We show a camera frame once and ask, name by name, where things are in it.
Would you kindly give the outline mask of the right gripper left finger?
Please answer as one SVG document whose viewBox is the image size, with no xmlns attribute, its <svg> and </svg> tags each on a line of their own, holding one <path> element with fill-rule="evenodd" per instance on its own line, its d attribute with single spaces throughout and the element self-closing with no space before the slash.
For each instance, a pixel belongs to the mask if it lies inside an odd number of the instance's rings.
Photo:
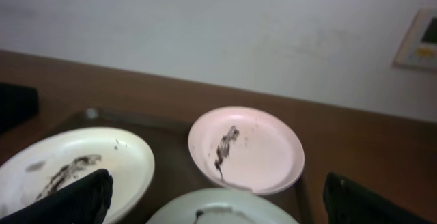
<svg viewBox="0 0 437 224">
<path fill-rule="evenodd" d="M 113 178 L 99 169 L 1 218 L 1 224 L 102 224 L 111 207 Z"/>
</svg>

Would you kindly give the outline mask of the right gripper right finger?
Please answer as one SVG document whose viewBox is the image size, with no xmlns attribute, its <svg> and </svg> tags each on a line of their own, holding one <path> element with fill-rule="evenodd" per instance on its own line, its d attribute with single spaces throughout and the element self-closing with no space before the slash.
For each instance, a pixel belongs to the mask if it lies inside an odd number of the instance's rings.
<svg viewBox="0 0 437 224">
<path fill-rule="evenodd" d="M 329 224 L 432 224 L 333 172 L 326 177 L 323 201 Z"/>
</svg>

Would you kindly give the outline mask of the white plate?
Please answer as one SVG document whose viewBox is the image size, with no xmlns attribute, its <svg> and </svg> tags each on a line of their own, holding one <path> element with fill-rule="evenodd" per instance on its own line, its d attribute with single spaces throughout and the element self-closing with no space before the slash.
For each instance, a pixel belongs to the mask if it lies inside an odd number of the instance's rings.
<svg viewBox="0 0 437 224">
<path fill-rule="evenodd" d="M 1 166 L 1 216 L 17 212 L 86 175 L 113 178 L 105 223 L 119 223 L 139 202 L 154 175 L 154 155 L 139 136 L 118 128 L 62 132 L 15 154 Z"/>
<path fill-rule="evenodd" d="M 207 188 L 181 195 L 147 224 L 297 224 L 280 207 L 252 193 Z"/>
</svg>

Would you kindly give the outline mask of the dark brown serving tray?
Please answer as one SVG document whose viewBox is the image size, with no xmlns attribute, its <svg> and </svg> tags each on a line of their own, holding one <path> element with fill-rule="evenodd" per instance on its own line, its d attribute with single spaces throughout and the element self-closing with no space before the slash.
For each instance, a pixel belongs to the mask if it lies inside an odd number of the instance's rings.
<svg viewBox="0 0 437 224">
<path fill-rule="evenodd" d="M 219 186 L 207 179 L 198 169 L 188 148 L 188 134 L 193 124 L 194 122 L 181 122 L 127 111 L 87 109 L 57 125 L 51 134 L 56 135 L 77 128 L 108 126 L 128 130 L 145 140 L 154 154 L 154 176 L 145 195 L 123 218 L 124 223 L 144 223 L 170 201 L 193 191 L 207 188 L 244 191 Z M 301 177 L 284 191 L 259 196 L 286 211 L 299 223 L 311 223 L 313 220 Z"/>
</svg>

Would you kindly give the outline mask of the black rectangular tray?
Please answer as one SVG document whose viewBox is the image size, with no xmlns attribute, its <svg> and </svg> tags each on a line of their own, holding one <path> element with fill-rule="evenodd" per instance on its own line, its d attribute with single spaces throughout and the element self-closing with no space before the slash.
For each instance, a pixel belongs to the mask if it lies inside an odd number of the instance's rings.
<svg viewBox="0 0 437 224">
<path fill-rule="evenodd" d="M 38 112 L 37 89 L 1 83 L 1 135 L 27 121 Z"/>
</svg>

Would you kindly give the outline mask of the pink plate with stain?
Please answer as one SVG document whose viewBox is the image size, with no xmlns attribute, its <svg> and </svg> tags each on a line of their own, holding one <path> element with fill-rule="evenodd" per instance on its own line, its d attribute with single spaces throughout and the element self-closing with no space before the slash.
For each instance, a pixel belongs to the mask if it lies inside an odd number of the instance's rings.
<svg viewBox="0 0 437 224">
<path fill-rule="evenodd" d="M 279 118 L 250 107 L 221 107 L 203 114 L 191 126 L 188 148 L 211 182 L 256 195 L 284 191 L 305 168 L 296 133 Z"/>
</svg>

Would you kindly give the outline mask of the wall control panel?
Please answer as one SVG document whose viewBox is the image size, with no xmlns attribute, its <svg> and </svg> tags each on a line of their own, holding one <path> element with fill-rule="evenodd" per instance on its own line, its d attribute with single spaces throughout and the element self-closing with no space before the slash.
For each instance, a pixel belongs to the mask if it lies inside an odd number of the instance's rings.
<svg viewBox="0 0 437 224">
<path fill-rule="evenodd" d="M 393 60 L 395 66 L 436 71 L 436 9 L 419 9 Z"/>
</svg>

